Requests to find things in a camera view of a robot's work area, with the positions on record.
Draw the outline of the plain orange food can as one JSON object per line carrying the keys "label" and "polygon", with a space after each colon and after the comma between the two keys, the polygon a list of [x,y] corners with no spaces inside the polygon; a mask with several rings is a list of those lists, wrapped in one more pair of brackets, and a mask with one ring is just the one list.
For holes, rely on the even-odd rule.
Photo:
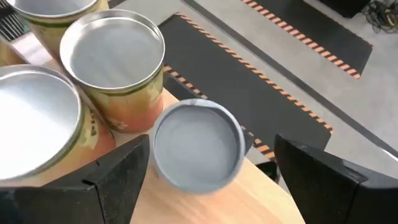
{"label": "plain orange food can", "polygon": [[6,0],[26,21],[47,52],[60,61],[60,41],[68,27],[95,11],[108,10],[108,0]]}

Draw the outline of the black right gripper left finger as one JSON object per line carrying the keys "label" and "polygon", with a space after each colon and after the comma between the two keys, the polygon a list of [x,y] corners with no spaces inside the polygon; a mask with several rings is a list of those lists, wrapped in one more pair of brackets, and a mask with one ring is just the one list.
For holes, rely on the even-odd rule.
{"label": "black right gripper left finger", "polygon": [[129,224],[148,162],[141,134],[42,187],[0,187],[0,224]]}

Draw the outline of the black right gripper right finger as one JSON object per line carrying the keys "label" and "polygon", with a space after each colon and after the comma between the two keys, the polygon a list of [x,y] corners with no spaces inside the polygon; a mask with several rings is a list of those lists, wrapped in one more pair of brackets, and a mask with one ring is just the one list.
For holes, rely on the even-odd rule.
{"label": "black right gripper right finger", "polygon": [[274,153],[306,224],[398,224],[398,179],[280,134]]}

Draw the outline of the pink teal green striped can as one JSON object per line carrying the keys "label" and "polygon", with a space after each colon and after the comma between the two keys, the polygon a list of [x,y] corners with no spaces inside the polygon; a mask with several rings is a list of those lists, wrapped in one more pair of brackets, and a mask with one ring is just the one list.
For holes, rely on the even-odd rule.
{"label": "pink teal green striped can", "polygon": [[166,108],[149,137],[158,175],[190,194],[210,194],[227,186],[239,173],[248,151],[232,113],[200,98]]}

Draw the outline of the black floor equipment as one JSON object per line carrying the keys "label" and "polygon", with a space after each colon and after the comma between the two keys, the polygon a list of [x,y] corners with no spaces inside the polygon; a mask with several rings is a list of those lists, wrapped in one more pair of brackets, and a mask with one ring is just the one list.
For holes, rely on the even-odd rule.
{"label": "black floor equipment", "polygon": [[345,18],[353,18],[360,13],[371,0],[319,0]]}

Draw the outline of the orange yellow corn can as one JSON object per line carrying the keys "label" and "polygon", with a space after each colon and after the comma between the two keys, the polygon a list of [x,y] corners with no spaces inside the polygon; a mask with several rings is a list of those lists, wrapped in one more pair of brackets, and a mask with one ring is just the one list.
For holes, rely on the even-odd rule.
{"label": "orange yellow corn can", "polygon": [[163,110],[165,41],[145,16],[92,12],[60,41],[60,60],[107,124],[124,133],[150,129]]}

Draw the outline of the wooden shelf with black legs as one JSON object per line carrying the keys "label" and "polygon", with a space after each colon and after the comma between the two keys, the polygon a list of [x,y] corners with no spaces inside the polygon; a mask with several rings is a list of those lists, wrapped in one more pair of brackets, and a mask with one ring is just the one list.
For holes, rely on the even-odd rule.
{"label": "wooden shelf with black legs", "polygon": [[[119,136],[119,146],[136,138]],[[244,160],[237,177],[208,195],[182,192],[161,179],[149,157],[129,224],[305,224],[293,198]]]}

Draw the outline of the black mat with orange stripes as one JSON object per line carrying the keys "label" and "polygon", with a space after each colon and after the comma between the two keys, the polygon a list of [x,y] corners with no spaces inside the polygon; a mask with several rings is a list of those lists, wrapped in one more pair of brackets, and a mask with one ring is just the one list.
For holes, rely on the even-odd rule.
{"label": "black mat with orange stripes", "polygon": [[373,46],[304,0],[241,0],[355,79]]}
{"label": "black mat with orange stripes", "polygon": [[224,106],[269,159],[276,134],[325,150],[333,132],[329,124],[197,23],[176,13],[159,29],[166,46],[165,88],[177,99]]}

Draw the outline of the orange cream mushroom can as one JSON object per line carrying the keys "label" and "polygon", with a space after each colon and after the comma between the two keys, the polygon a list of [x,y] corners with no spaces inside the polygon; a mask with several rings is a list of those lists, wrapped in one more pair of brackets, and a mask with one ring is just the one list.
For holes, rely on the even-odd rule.
{"label": "orange cream mushroom can", "polygon": [[43,186],[115,147],[64,75],[38,65],[0,67],[0,187]]}

